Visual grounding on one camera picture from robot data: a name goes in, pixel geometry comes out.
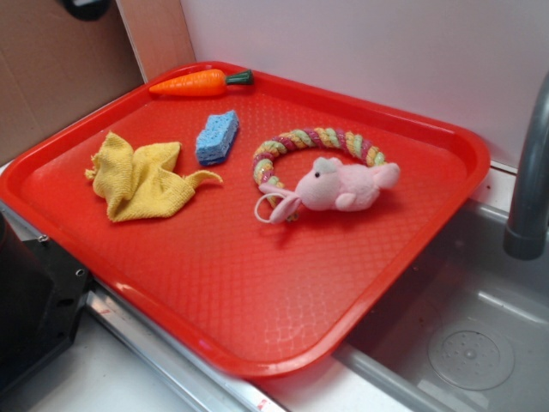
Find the metal faucet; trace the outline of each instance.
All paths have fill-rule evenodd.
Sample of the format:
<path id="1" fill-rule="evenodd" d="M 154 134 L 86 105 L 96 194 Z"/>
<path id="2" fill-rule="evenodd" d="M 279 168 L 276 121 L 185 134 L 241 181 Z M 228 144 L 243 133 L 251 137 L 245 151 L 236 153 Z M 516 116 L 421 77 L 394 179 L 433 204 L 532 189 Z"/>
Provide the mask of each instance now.
<path id="1" fill-rule="evenodd" d="M 547 73 L 522 148 L 515 190 L 505 227 L 504 249 L 513 258 L 543 253 L 549 222 L 549 73 Z"/>

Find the braided rope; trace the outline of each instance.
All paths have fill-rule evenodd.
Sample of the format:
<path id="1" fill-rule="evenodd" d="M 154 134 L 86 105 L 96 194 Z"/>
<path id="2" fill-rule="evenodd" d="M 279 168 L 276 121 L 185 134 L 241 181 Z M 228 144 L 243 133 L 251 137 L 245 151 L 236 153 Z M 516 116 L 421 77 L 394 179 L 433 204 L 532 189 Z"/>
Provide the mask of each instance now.
<path id="1" fill-rule="evenodd" d="M 280 133 L 256 150 L 253 156 L 254 180 L 258 185 L 270 183 L 271 185 L 284 187 L 281 180 L 275 175 L 273 161 L 286 153 L 303 148 L 338 148 L 348 155 L 359 159 L 368 167 L 385 164 L 385 155 L 378 147 L 361 135 L 355 135 L 351 131 L 341 129 L 297 129 L 287 133 Z M 269 199 L 271 205 L 276 201 Z"/>

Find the rope toy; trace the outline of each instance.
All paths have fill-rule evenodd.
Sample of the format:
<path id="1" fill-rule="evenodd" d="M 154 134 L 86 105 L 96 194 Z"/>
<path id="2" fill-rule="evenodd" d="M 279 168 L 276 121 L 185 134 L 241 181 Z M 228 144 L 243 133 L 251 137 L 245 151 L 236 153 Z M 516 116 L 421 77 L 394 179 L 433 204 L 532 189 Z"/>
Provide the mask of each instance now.
<path id="1" fill-rule="evenodd" d="M 319 158 L 313 170 L 299 181 L 296 191 L 288 191 L 275 175 L 273 162 L 281 155 L 303 148 L 338 148 L 363 164 L 346 166 L 336 158 Z M 393 187 L 400 175 L 400 168 L 387 163 L 383 152 L 370 141 L 351 131 L 331 128 L 293 130 L 263 142 L 254 153 L 253 171 L 254 180 L 265 194 L 256 204 L 256 218 L 270 223 L 295 220 L 301 203 L 313 210 L 367 209 L 380 189 Z M 258 214 L 264 199 L 274 208 L 268 220 Z"/>

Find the white wall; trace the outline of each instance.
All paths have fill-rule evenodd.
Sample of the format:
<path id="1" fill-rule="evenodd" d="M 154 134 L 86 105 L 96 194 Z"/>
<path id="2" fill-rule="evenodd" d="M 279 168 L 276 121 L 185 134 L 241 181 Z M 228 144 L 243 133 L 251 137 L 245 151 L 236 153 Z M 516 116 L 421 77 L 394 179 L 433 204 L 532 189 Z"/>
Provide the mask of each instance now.
<path id="1" fill-rule="evenodd" d="M 181 0 L 196 59 L 438 118 L 517 166 L 549 70 L 547 0 Z"/>

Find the stuffed animal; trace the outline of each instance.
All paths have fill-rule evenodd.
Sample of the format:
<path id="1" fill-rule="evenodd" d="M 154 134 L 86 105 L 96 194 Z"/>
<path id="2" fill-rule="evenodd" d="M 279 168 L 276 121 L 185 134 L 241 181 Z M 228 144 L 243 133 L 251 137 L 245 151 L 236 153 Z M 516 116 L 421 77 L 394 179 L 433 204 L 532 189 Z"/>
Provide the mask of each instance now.
<path id="1" fill-rule="evenodd" d="M 379 197 L 380 190 L 396 185 L 400 173 L 401 169 L 395 163 L 367 167 L 344 165 L 339 159 L 320 157 L 299 181 L 295 191 L 269 183 L 259 185 L 259 190 L 265 195 L 257 202 L 256 217 L 260 221 L 280 223 L 292 216 L 301 204 L 311 210 L 353 212 L 368 209 Z M 265 220 L 257 212 L 259 204 L 272 196 L 282 197 L 282 201 Z"/>

